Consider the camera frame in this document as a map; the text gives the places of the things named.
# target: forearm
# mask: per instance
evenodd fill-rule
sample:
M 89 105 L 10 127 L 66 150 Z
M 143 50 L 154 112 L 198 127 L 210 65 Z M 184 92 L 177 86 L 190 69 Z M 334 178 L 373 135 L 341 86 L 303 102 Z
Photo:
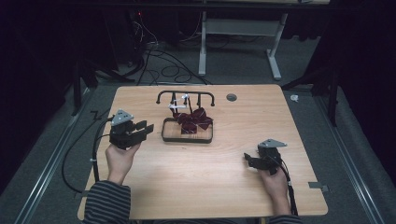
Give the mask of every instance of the forearm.
M 111 181 L 96 182 L 90 189 L 82 223 L 112 223 L 129 220 L 131 190 Z

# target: person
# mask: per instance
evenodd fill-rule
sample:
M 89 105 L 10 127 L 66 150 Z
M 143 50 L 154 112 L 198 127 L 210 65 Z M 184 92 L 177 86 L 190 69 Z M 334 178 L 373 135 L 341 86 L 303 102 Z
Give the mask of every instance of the person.
M 123 186 L 123 180 L 131 170 L 134 154 L 141 144 L 126 150 L 110 145 L 106 149 L 108 166 L 107 180 L 96 182 L 90 189 L 85 203 L 82 223 L 129 223 L 131 211 L 131 189 Z M 288 185 L 283 172 L 270 175 L 268 171 L 258 170 L 265 190 L 273 202 L 274 216 L 269 224 L 299 224 L 300 218 L 290 212 Z

